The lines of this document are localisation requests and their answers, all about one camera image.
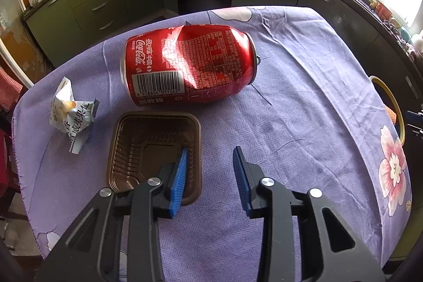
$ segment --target can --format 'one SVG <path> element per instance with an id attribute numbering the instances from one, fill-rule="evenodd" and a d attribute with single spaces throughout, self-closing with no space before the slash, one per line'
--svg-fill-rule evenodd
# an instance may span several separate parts
<path id="1" fill-rule="evenodd" d="M 249 34 L 230 26 L 188 25 L 129 38 L 121 77 L 140 106 L 208 103 L 251 84 L 259 63 Z"/>

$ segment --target barcode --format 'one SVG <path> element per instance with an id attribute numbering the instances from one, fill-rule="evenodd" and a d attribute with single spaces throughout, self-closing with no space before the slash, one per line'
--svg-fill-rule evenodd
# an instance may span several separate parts
<path id="1" fill-rule="evenodd" d="M 185 93 L 182 71 L 162 71 L 132 75 L 138 97 Z"/>

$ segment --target white flower center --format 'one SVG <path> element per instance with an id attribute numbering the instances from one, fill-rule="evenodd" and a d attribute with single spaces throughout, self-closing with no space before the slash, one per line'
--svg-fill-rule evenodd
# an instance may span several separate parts
<path id="1" fill-rule="evenodd" d="M 391 180 L 393 184 L 399 183 L 399 175 L 401 174 L 401 166 L 399 166 L 399 159 L 394 152 L 391 153 L 391 158 L 389 158 L 389 165 L 391 167 Z"/>

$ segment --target yellow ring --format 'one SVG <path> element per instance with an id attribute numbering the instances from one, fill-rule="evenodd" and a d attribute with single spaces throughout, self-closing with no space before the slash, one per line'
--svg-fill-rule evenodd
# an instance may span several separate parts
<path id="1" fill-rule="evenodd" d="M 375 76 L 370 76 L 369 78 L 372 81 L 372 83 L 379 85 L 388 94 L 389 99 L 391 100 L 392 104 L 394 105 L 395 112 L 396 112 L 397 117 L 398 117 L 399 140 L 401 142 L 401 146 L 403 146 L 404 142 L 405 142 L 405 124 L 404 124 L 404 120 L 402 118 L 401 110 L 399 109 L 398 103 L 397 103 L 394 95 L 392 94 L 391 90 L 389 90 L 389 88 L 386 86 L 386 84 L 380 78 L 377 78 Z"/>

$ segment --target pink flower print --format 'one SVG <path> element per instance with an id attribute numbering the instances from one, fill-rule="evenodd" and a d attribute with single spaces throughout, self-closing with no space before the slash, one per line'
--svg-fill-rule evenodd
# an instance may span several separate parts
<path id="1" fill-rule="evenodd" d="M 407 182 L 402 171 L 406 168 L 404 151 L 397 137 L 395 143 L 387 126 L 380 130 L 380 144 L 385 155 L 379 166 L 379 182 L 383 197 L 389 195 L 389 216 L 394 215 L 397 203 L 402 205 L 404 201 Z"/>

